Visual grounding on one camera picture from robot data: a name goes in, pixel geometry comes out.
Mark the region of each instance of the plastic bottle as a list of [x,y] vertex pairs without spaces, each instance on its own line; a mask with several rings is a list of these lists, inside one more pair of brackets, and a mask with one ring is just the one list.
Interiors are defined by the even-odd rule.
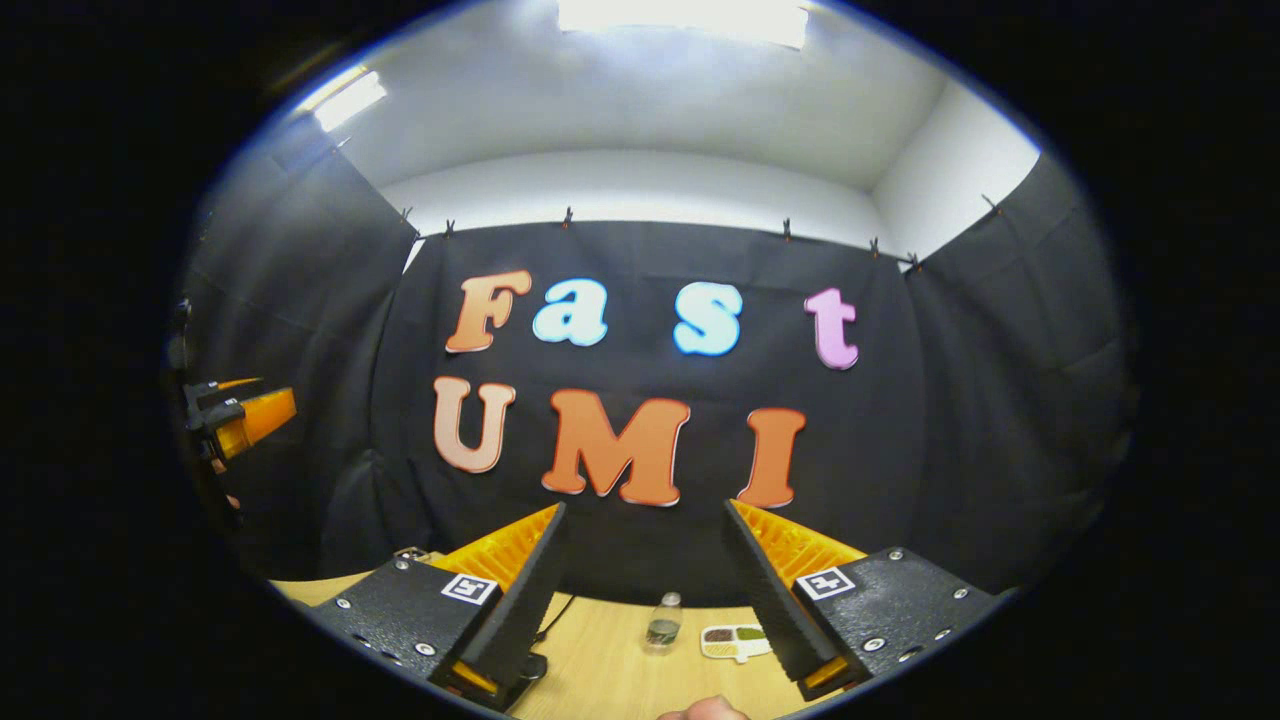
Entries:
[[669,592],[662,596],[662,603],[649,614],[649,626],[645,629],[644,648],[649,655],[667,655],[676,642],[684,612],[680,609],[680,593]]

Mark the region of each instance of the peach letter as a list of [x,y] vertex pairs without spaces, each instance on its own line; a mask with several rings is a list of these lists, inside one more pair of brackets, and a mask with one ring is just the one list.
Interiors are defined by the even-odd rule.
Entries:
[[586,488],[577,474],[581,457],[595,495],[609,495],[627,465],[631,477],[618,496],[636,505],[668,507],[680,501],[673,479],[676,439],[689,421],[689,406],[675,400],[646,400],[631,416],[621,436],[613,434],[600,397],[585,389],[561,389],[552,395],[559,413],[556,460],[543,475],[543,487],[567,495]]
[[756,507],[782,507],[795,498],[787,475],[791,448],[804,423],[804,413],[786,407],[762,407],[746,416],[746,424],[755,430],[755,460],[751,479],[737,493],[740,501]]
[[493,318],[494,328],[507,324],[507,318],[511,316],[511,291],[525,295],[532,286],[529,270],[463,281],[458,328],[444,341],[445,352],[476,352],[493,345],[493,336],[485,328],[489,318]]
[[475,450],[458,438],[462,398],[471,393],[471,383],[462,378],[435,378],[435,451],[445,462],[467,473],[486,473],[502,455],[502,429],[507,406],[516,400],[516,388],[498,383],[480,386],[484,401],[484,428]]

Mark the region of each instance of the fluorescent light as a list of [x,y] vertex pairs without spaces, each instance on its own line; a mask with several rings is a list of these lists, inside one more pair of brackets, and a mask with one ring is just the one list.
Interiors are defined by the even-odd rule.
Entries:
[[307,95],[307,99],[303,100],[301,105],[298,105],[298,110],[302,110],[303,113],[310,113],[311,110],[315,110],[316,106],[324,102],[330,95],[338,92],[338,90],[342,86],[365,74],[365,72],[369,68],[364,65],[353,65],[338,73],[337,77],[321,85],[320,90],[316,90],[311,95]]
[[559,0],[559,28],[695,28],[800,49],[809,12],[799,5],[796,0]]
[[387,90],[378,83],[378,73],[369,73],[321,102],[315,115],[320,127],[329,132],[383,97]]

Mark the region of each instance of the color palette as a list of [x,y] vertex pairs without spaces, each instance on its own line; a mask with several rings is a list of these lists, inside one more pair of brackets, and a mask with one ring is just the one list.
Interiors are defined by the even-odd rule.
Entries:
[[703,628],[699,639],[707,657],[732,657],[739,665],[746,664],[748,657],[773,651],[759,625],[713,625]]

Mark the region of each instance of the white wall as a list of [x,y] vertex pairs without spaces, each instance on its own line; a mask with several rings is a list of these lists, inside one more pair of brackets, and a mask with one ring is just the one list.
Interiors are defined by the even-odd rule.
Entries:
[[929,119],[872,191],[892,252],[923,259],[950,242],[991,211],[983,195],[992,202],[1007,197],[1039,154],[995,108],[948,81]]
[[[573,220],[655,220],[774,231],[868,247],[892,238],[870,196],[788,170],[678,152],[590,150],[462,165],[379,188],[422,234]],[[417,246],[404,266],[412,263]]]

